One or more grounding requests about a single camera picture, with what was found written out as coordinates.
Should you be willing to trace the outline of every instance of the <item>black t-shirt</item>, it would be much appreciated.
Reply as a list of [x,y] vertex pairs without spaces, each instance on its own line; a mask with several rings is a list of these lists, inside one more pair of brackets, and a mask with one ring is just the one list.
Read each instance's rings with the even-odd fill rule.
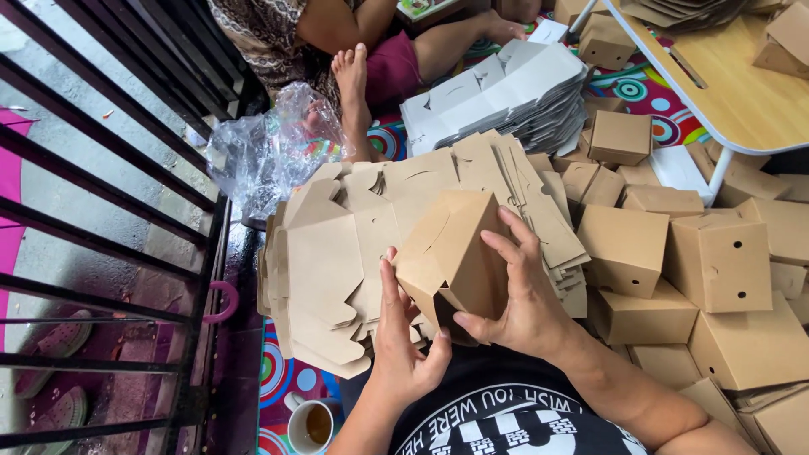
[[395,455],[647,454],[601,419],[563,372],[498,346],[452,347],[441,385],[402,414]]

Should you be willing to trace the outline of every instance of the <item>concrete ground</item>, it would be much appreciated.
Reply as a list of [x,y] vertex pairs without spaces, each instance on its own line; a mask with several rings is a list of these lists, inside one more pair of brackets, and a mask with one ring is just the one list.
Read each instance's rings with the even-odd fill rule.
[[[23,0],[23,3],[157,118],[178,134],[184,133],[185,123],[59,6],[52,4],[50,0]],[[6,54],[25,70],[158,163],[174,169],[198,189],[206,188],[207,182],[201,172],[191,168],[182,159],[178,159],[174,152],[170,151],[156,137],[144,130],[95,89],[84,83],[76,74],[8,23],[2,16],[0,16],[0,52]],[[160,210],[170,213],[191,226],[195,226],[199,222],[198,210],[193,210],[183,199],[168,194],[170,193],[168,191],[163,191],[163,187],[146,174],[133,168],[2,80],[0,80],[0,105],[25,107],[28,111],[20,113],[20,115],[30,119],[40,119],[33,125],[28,135],[34,142],[104,178],[136,198],[152,206],[158,206]],[[102,119],[102,116],[109,111],[112,111],[109,118]],[[159,248],[154,245],[149,247],[148,243],[153,237],[161,237],[160,232],[155,234],[155,231],[162,232],[162,230],[150,229],[147,222],[135,215],[25,161],[23,161],[22,167],[22,202],[25,206],[135,249],[147,252],[169,249],[172,252],[176,251],[178,253],[174,255],[173,259],[179,261],[178,265],[186,266],[191,261],[189,255],[193,254],[193,249],[190,248],[190,245],[181,240],[167,240],[168,244],[162,243]],[[129,299],[133,293],[138,294],[135,283],[139,282],[141,278],[138,269],[134,266],[32,229],[27,230],[20,247],[15,275],[114,299]],[[132,299],[133,303],[136,303],[137,298],[132,297]],[[164,300],[163,303],[165,305],[161,305],[160,308],[168,305],[167,300]],[[42,317],[46,314],[69,316],[74,310],[73,305],[12,293],[7,317]],[[102,314],[95,312],[95,315],[101,316]],[[109,359],[110,355],[121,355],[123,359],[126,352],[132,352],[135,355],[136,351],[149,351],[134,347],[139,346],[137,342],[144,340],[146,340],[146,345],[154,345],[155,342],[152,338],[155,335],[154,331],[141,332],[138,340],[127,344],[127,337],[135,332],[126,331],[122,324],[96,325],[86,349],[81,353],[88,358]],[[33,325],[8,325],[5,338],[6,352],[31,349],[32,340],[36,341],[40,336],[38,334],[41,333],[43,333],[43,329]],[[70,382],[66,382],[64,379],[64,375],[69,374],[75,375],[76,373],[58,372],[36,400],[21,402],[11,399],[14,390],[12,371],[0,369],[0,398],[2,398],[0,399],[0,433],[22,431],[32,420],[36,419],[38,414],[45,412],[49,404],[53,403],[61,392],[66,391],[59,390],[58,387],[54,387],[54,384],[69,384]],[[115,375],[79,374],[97,375],[96,380],[83,383],[93,384],[99,389],[106,387],[106,393],[103,393],[103,390],[88,393],[91,396],[92,412],[96,416],[96,419],[91,417],[93,423],[109,421],[108,410],[101,408],[112,407],[109,403],[115,403],[120,398],[116,397],[115,393],[131,395],[133,392],[121,389],[119,387],[121,381],[115,384],[113,377]],[[129,376],[129,379],[132,379],[133,376],[140,375],[118,376]],[[127,406],[134,406],[133,409],[121,408],[118,409],[121,411],[118,414],[129,417],[140,415],[142,409],[137,409],[137,406],[143,406],[143,394],[140,395],[140,398],[140,401],[127,404]],[[103,444],[97,444],[92,448],[75,445],[68,453],[78,451],[81,453],[109,453]]]

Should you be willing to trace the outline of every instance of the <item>maroon shorts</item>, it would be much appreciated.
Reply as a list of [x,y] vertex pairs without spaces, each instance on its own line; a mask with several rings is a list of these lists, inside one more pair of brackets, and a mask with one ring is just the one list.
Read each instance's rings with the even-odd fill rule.
[[374,108],[383,103],[402,102],[416,94],[421,84],[416,51],[401,32],[376,46],[368,55],[368,83],[365,99]]

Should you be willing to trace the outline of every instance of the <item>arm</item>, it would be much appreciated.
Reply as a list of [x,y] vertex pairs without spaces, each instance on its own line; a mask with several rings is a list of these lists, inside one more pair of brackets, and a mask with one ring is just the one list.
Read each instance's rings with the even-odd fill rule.
[[457,312],[453,317],[458,324],[481,341],[555,365],[600,417],[661,455],[755,453],[721,423],[709,423],[691,399],[659,384],[570,319],[543,272],[539,238],[507,208],[498,214],[519,247],[494,232],[481,232],[481,239],[506,260],[506,311],[499,321]]
[[309,0],[298,21],[298,36],[336,55],[363,43],[373,49],[396,12],[396,0],[366,0],[352,12],[343,0]]
[[426,357],[410,342],[410,322],[418,310],[407,294],[399,292],[389,261],[394,256],[396,249],[389,247],[388,258],[379,264],[383,296],[374,369],[357,405],[328,448],[329,455],[388,453],[399,416],[410,403],[438,387],[452,357],[446,328],[436,334]]

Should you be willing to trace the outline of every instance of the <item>patterned dress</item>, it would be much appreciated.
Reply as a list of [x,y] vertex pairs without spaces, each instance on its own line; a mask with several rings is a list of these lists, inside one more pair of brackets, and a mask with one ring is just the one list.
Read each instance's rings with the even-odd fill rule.
[[[353,11],[354,0],[344,0]],[[298,38],[295,30],[307,0],[208,0],[214,19],[241,52],[269,96],[304,81],[341,115],[332,56]]]

